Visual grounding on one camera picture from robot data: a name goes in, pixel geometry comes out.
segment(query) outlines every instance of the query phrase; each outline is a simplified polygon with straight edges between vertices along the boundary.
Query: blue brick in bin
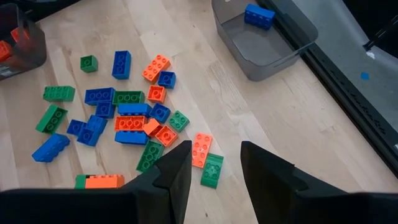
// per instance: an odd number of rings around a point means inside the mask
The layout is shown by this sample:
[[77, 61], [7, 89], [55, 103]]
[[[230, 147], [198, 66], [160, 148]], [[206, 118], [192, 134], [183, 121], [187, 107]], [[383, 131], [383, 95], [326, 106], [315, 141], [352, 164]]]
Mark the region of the blue brick in bin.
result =
[[254, 4], [248, 4], [244, 11], [244, 22], [254, 26], [270, 29], [274, 20], [275, 12], [263, 9]]
[[155, 118], [160, 123], [165, 123], [170, 116], [170, 109], [160, 103], [156, 103], [149, 116]]
[[160, 71], [157, 84], [163, 86], [164, 88], [174, 89], [175, 79], [176, 77], [174, 72]]
[[68, 134], [78, 136], [80, 131], [86, 127], [86, 123], [82, 121], [77, 121], [75, 119], [71, 120], [67, 129]]
[[95, 146], [100, 138], [100, 135], [101, 133], [83, 128], [79, 133], [77, 141], [86, 144], [87, 146]]
[[36, 162], [51, 162], [69, 144], [68, 137], [62, 134], [53, 134], [32, 154], [32, 157]]
[[109, 102], [99, 102], [95, 109], [95, 115], [102, 118], [113, 118], [115, 105]]
[[122, 144], [147, 144], [149, 137], [143, 131], [119, 131], [116, 133], [114, 140]]
[[130, 77], [131, 54], [127, 50], [114, 53], [112, 76], [123, 80]]
[[108, 120], [101, 118], [99, 116], [91, 115], [88, 119], [86, 129], [92, 130], [96, 133], [102, 134], [104, 132], [106, 123]]
[[121, 116], [146, 116], [149, 117], [149, 113], [152, 107], [147, 103], [126, 103], [118, 105], [118, 113]]
[[113, 100], [114, 88], [98, 88], [86, 90], [85, 103], [97, 105], [99, 102], [109, 102]]

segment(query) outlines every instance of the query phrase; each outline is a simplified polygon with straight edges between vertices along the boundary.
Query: plastic container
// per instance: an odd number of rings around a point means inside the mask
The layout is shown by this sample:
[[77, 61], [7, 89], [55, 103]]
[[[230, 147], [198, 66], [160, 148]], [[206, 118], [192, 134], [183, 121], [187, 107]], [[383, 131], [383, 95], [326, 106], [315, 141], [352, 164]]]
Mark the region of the plastic container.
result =
[[315, 26], [291, 0], [258, 3], [275, 12], [269, 30], [244, 23], [254, 0], [212, 0], [218, 34], [246, 76], [260, 81], [293, 65], [318, 37]]
[[16, 4], [0, 6], [0, 44], [0, 80], [37, 68], [47, 58], [43, 31]]

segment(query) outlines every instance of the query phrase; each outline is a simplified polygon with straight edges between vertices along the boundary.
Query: wooden surface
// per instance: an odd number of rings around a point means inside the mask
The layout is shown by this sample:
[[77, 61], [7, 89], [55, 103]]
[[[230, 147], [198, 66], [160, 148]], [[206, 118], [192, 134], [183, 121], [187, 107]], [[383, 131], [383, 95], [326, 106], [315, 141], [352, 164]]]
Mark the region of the wooden surface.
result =
[[[77, 174], [139, 173], [143, 147], [114, 141], [113, 120], [95, 148], [72, 143], [52, 163], [31, 154], [48, 138], [35, 125], [49, 103], [47, 85], [76, 88], [71, 119], [87, 120], [94, 107], [84, 104], [85, 90], [113, 86], [143, 90], [141, 77], [156, 54], [166, 55], [177, 74], [165, 104], [191, 121], [177, 145], [196, 132], [214, 136], [211, 152], [225, 156], [216, 190], [200, 185], [192, 170], [186, 223], [256, 223], [239, 160], [240, 142], [250, 140], [343, 190], [398, 192], [398, 181], [365, 141], [308, 67], [294, 66], [250, 82], [218, 37], [210, 0], [82, 0], [40, 22], [48, 59], [33, 71], [0, 82], [0, 189], [73, 187]], [[133, 55], [130, 79], [111, 76], [115, 50]], [[80, 57], [93, 54], [96, 73], [80, 70]]]

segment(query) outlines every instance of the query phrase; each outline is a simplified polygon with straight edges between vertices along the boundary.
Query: orange lego brick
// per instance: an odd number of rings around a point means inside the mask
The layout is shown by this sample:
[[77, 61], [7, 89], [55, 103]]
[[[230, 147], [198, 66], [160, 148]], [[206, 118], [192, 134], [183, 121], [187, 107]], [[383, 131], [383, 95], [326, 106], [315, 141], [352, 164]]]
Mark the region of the orange lego brick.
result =
[[161, 70], [166, 70], [170, 67], [170, 61], [163, 55], [156, 55], [155, 59], [142, 72], [142, 76], [150, 82], [155, 83], [159, 77]]
[[143, 131], [147, 122], [145, 116], [117, 116], [114, 123], [115, 131]]
[[205, 166], [212, 139], [213, 137], [208, 134], [197, 133], [193, 141], [192, 165], [200, 168]]
[[154, 103], [164, 103], [166, 98], [166, 88], [151, 85], [148, 92], [148, 100]]
[[123, 175], [92, 175], [86, 179], [85, 189], [118, 188], [123, 185]]
[[150, 118], [149, 122], [144, 124], [143, 130], [149, 137], [153, 138], [162, 128], [162, 125], [155, 118]]
[[11, 46], [3, 41], [0, 40], [0, 62], [7, 60], [11, 57]]
[[[18, 27], [11, 31], [11, 35], [15, 42], [19, 41]], [[24, 36], [29, 40], [29, 34], [27, 33], [26, 29], [24, 29]]]
[[169, 147], [178, 138], [178, 135], [165, 125], [157, 134], [157, 140], [159, 140], [164, 146]]

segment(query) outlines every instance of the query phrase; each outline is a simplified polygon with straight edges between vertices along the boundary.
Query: green lego brick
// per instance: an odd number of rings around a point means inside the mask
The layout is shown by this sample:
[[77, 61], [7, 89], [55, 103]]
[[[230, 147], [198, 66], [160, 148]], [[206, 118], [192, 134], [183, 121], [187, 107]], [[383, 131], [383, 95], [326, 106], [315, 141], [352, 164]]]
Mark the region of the green lego brick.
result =
[[46, 86], [44, 88], [43, 99], [48, 102], [72, 102], [73, 97], [75, 97], [75, 89], [72, 86]]
[[221, 167], [223, 166], [223, 160], [223, 156], [214, 155], [212, 153], [207, 155], [200, 184], [207, 187], [212, 187], [214, 189], [217, 188]]
[[163, 150], [164, 146], [161, 143], [149, 140], [145, 146], [144, 153], [142, 153], [137, 170], [145, 172], [158, 158], [162, 157]]
[[97, 71], [98, 70], [97, 58], [95, 58], [94, 55], [81, 57], [80, 58], [80, 69], [82, 69], [86, 73]]
[[86, 187], [86, 179], [90, 175], [79, 174], [76, 176], [75, 189], [84, 189]]
[[115, 91], [113, 95], [113, 104], [121, 103], [143, 103], [145, 94], [142, 91]]
[[170, 118], [169, 123], [176, 131], [181, 132], [189, 124], [189, 119], [181, 112], [176, 111]]
[[67, 114], [67, 110], [50, 105], [42, 119], [36, 126], [36, 130], [41, 133], [53, 134], [60, 126], [62, 119]]

